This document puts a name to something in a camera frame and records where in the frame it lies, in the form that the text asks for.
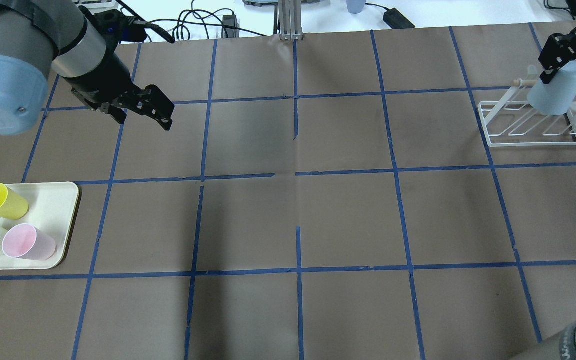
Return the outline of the cream plastic tray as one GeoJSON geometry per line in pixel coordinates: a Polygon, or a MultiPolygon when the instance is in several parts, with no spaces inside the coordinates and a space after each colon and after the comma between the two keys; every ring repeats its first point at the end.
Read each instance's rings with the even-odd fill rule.
{"type": "Polygon", "coordinates": [[[29,210],[19,219],[0,217],[0,228],[10,230],[19,224],[37,228],[39,235],[55,241],[52,255],[46,259],[10,257],[0,240],[0,271],[34,271],[52,269],[65,256],[80,202],[80,188],[73,182],[18,183],[7,185],[29,203],[29,210]]]}

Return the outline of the aluminium frame post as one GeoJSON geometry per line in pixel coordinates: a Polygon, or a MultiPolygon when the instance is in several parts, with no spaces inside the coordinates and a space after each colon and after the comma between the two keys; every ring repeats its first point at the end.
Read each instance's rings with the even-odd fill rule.
{"type": "Polygon", "coordinates": [[[301,0],[278,0],[278,34],[282,41],[303,39],[301,4],[301,0]]]}

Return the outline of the pink plastic cup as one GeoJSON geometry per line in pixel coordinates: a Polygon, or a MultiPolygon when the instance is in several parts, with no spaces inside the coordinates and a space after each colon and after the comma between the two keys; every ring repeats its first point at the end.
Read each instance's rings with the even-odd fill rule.
{"type": "Polygon", "coordinates": [[[12,259],[45,261],[57,251],[57,242],[33,225],[21,223],[7,231],[1,248],[12,259]]]}

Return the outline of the black power adapter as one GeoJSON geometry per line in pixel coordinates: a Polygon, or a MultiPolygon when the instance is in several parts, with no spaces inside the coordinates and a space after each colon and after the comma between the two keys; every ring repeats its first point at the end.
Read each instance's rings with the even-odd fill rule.
{"type": "Polygon", "coordinates": [[[393,30],[416,28],[411,20],[394,7],[384,12],[382,20],[393,30]]]}

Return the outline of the grey-blue plastic cup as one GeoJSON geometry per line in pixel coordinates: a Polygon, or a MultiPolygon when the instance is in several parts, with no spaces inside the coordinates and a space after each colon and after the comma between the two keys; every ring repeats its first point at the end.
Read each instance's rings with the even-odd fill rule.
{"type": "Polygon", "coordinates": [[[539,79],[526,96],[543,116],[562,116],[576,98],[576,60],[560,69],[549,84],[539,79]]]}

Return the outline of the yellow plastic cup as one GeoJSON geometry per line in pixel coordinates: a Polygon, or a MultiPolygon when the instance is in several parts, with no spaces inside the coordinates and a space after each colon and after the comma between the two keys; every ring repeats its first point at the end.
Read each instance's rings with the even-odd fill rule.
{"type": "Polygon", "coordinates": [[[0,218],[18,220],[30,209],[29,202],[6,184],[0,183],[0,218]]]}

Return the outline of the blue cup on desk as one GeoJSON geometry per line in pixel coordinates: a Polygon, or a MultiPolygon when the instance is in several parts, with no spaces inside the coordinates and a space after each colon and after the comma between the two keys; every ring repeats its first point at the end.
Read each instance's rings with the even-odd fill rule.
{"type": "Polygon", "coordinates": [[[365,6],[366,0],[346,0],[346,9],[352,15],[360,14],[365,6]]]}

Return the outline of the black power brick top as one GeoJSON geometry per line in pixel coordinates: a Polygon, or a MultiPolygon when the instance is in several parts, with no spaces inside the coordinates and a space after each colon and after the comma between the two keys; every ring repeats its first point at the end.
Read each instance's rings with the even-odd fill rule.
{"type": "Polygon", "coordinates": [[[236,14],[224,14],[221,18],[222,22],[222,30],[221,30],[221,38],[222,39],[237,39],[240,37],[240,30],[239,30],[239,21],[236,14]]]}

